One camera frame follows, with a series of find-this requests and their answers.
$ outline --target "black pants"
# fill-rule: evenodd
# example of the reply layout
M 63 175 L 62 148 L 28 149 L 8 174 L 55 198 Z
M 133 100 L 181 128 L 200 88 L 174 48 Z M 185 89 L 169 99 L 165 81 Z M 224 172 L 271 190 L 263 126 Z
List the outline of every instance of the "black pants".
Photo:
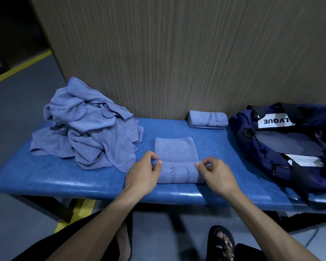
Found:
M 73 224 L 68 225 L 59 232 L 38 241 L 12 261 L 46 260 L 55 250 L 59 248 L 59 246 L 61 246 L 67 239 L 69 239 L 74 233 L 85 226 L 99 213 L 100 211 L 89 215 L 77 222 L 74 222 Z M 101 258 L 101 261 L 118 261 L 119 256 L 120 250 L 118 248 L 117 240 L 114 237 Z M 267 260 L 261 250 L 243 244 L 236 245 L 234 249 L 234 259 L 235 261 L 249 259 L 255 261 Z
M 12 261 L 44 261 L 46 260 L 55 250 L 59 248 L 67 239 L 69 239 L 74 233 L 85 226 L 90 220 L 97 216 L 101 211 L 98 211 L 92 215 L 89 215 L 77 222 L 74 222 L 67 227 L 63 228 L 59 232 L 46 237 L 37 243 L 33 244 L 23 253 L 18 255 Z M 102 261 L 118 261 L 120 256 L 120 249 L 118 248 L 117 240 L 114 237 L 106 249 Z

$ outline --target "forearm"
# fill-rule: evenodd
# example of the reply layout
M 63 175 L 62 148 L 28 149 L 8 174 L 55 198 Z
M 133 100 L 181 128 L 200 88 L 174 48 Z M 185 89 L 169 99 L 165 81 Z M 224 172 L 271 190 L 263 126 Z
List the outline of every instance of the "forearm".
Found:
M 255 237 L 268 260 L 318 260 L 241 191 L 232 193 L 227 200 Z
M 122 191 L 109 206 L 70 237 L 47 260 L 100 260 L 118 228 L 139 200 L 131 191 Z

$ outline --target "towel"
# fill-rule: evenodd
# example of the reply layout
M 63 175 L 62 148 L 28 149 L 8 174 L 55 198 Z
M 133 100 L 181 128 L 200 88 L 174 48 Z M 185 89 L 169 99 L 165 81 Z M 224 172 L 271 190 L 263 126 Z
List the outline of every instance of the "towel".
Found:
M 44 107 L 51 126 L 32 134 L 33 156 L 73 158 L 83 169 L 115 166 L 128 172 L 143 140 L 143 127 L 125 107 L 72 77 Z
M 154 152 L 162 161 L 159 184 L 203 183 L 204 179 L 195 167 L 200 162 L 191 137 L 178 139 L 156 138 Z
M 189 111 L 188 125 L 192 128 L 223 130 L 228 125 L 228 119 L 224 113 Z

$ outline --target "navy blue bag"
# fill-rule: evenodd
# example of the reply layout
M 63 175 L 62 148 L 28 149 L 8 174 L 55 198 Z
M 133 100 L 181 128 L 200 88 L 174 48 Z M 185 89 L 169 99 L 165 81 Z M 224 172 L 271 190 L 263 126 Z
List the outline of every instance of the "navy blue bag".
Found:
M 247 160 L 309 206 L 308 193 L 326 192 L 326 105 L 249 105 L 229 123 Z

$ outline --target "gray floor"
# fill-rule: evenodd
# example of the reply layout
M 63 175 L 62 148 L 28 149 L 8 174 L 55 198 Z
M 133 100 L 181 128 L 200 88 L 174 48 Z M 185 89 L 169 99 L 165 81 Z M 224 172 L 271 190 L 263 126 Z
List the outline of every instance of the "gray floor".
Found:
M 42 108 L 54 91 L 65 85 L 52 56 L 0 83 L 0 167 L 43 121 Z M 106 202 L 97 201 L 94 211 Z M 209 228 L 220 224 L 236 243 L 258 244 L 230 208 L 140 206 L 133 214 L 133 261 L 204 260 Z M 34 242 L 52 234 L 56 221 L 8 195 L 0 195 L 0 261 L 9 261 Z M 303 245 L 314 229 L 296 234 Z M 326 261 L 326 227 L 308 249 Z

